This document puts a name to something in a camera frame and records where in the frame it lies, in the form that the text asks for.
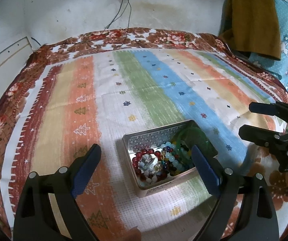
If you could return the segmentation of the mustard brown garment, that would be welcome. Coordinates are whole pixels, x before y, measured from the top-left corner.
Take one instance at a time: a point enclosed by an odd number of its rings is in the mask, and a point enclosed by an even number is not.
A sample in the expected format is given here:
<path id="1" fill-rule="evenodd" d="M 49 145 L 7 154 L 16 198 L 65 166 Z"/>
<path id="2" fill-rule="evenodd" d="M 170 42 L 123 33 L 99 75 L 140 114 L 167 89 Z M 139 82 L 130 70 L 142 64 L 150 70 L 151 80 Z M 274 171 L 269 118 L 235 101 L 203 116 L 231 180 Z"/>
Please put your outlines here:
<path id="1" fill-rule="evenodd" d="M 229 25 L 220 37 L 232 50 L 280 60 L 280 29 L 275 0 L 227 0 Z"/>

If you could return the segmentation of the silver metal tin box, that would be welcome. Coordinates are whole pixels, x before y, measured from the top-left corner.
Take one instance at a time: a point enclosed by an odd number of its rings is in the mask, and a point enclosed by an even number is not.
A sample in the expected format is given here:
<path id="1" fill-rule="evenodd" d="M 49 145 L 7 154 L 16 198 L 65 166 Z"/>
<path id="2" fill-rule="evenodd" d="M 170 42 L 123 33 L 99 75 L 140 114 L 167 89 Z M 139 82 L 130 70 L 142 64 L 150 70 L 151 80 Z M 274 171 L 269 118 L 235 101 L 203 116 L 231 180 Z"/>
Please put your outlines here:
<path id="1" fill-rule="evenodd" d="M 187 127 L 200 128 L 195 121 L 186 120 L 123 136 L 124 159 L 138 197 L 162 192 L 197 175 L 191 151 L 188 160 L 175 152 L 173 138 Z"/>

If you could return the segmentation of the striped colourful mat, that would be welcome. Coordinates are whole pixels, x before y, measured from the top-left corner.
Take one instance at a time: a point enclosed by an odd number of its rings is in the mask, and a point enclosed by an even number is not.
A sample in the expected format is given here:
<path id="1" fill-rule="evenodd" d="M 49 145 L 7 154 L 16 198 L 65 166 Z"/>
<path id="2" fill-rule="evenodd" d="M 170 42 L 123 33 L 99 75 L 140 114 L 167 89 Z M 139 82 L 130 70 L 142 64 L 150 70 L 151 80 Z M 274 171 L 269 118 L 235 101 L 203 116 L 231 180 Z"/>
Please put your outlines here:
<path id="1" fill-rule="evenodd" d="M 248 109 L 253 101 L 288 102 L 288 94 L 272 75 L 256 73 L 222 53 L 152 49 L 50 63 L 32 81 L 3 163 L 3 170 L 11 171 L 9 183 L 1 185 L 10 226 L 28 173 L 52 174 L 98 144 L 101 162 L 77 202 L 99 238 L 114 240 L 137 228 L 143 240 L 190 239 L 215 202 L 200 177 L 193 173 L 182 184 L 139 198 L 122 138 L 194 120 L 223 165 L 265 176 L 279 231 L 285 231 L 285 176 L 274 157 L 238 136 L 243 124 L 284 130 L 280 119 Z"/>

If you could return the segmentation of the blue patterned bedding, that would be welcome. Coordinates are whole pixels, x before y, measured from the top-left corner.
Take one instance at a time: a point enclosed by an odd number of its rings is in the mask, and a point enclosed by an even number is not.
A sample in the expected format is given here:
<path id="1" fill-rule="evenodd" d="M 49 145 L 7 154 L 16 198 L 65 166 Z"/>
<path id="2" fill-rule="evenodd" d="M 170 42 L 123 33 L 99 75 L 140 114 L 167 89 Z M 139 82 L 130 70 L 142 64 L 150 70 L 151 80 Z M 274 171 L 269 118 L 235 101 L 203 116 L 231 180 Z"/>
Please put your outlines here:
<path id="1" fill-rule="evenodd" d="M 281 59 L 273 60 L 252 53 L 249 61 L 275 76 L 288 90 L 288 0 L 275 0 L 279 21 Z"/>

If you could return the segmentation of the green jade bangle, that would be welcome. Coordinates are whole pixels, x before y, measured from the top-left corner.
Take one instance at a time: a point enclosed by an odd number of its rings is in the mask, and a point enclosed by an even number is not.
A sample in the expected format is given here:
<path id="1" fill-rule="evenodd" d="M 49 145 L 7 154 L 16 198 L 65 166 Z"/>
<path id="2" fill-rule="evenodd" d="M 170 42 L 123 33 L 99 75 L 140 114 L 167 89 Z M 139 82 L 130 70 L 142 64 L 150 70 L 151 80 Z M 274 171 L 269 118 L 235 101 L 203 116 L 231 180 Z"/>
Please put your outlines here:
<path id="1" fill-rule="evenodd" d="M 175 140 L 175 152 L 180 158 L 190 159 L 189 151 L 196 146 L 204 156 L 214 157 L 218 154 L 211 141 L 198 127 L 187 127 L 177 132 Z"/>

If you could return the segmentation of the floral brown blanket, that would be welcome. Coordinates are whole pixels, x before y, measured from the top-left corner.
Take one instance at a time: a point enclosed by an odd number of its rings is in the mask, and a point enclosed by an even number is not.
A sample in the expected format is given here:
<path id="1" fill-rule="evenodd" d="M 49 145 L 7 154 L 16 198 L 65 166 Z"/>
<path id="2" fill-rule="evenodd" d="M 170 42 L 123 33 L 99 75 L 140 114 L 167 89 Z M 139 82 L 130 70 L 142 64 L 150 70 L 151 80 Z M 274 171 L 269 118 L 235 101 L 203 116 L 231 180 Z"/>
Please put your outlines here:
<path id="1" fill-rule="evenodd" d="M 25 109 L 25 94 L 34 87 L 32 80 L 40 75 L 42 70 L 45 69 L 45 67 L 50 63 L 60 65 L 80 57 L 88 57 L 105 52 L 152 49 L 194 50 L 215 54 L 222 53 L 230 58 L 245 63 L 247 67 L 256 73 L 265 72 L 270 74 L 256 65 L 237 58 L 237 56 L 230 52 L 228 47 L 220 38 L 211 34 L 192 34 L 180 31 L 167 31 L 163 29 L 148 28 L 132 28 L 129 30 L 116 29 L 111 31 L 87 33 L 58 42 L 57 44 L 42 46 L 30 56 L 25 67 L 9 85 L 0 99 L 0 228 L 2 233 L 5 234 L 8 239 L 13 237 L 13 226 L 10 226 L 6 216 L 1 185 L 3 183 L 9 183 L 11 180 L 11 171 L 3 170 L 3 163 L 6 148 L 12 136 L 13 130 L 15 129 L 20 115 Z M 287 93 L 286 88 L 275 76 L 273 77 Z M 239 168 L 236 168 L 236 170 L 249 176 L 256 174 L 245 173 Z M 288 196 L 288 173 L 281 174 L 285 176 L 285 194 Z M 282 238 L 287 234 L 288 224 L 284 232 L 279 231 L 279 236 Z"/>

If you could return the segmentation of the white headboard panel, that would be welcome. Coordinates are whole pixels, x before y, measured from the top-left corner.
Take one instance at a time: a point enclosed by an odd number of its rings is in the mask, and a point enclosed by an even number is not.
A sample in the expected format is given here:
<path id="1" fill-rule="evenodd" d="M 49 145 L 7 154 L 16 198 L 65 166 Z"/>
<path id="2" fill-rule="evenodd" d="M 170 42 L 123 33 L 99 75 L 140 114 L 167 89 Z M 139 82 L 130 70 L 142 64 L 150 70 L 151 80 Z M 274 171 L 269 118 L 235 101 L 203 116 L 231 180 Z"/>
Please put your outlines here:
<path id="1" fill-rule="evenodd" d="M 0 52 L 0 81 L 9 84 L 15 79 L 33 53 L 27 37 L 21 38 Z"/>

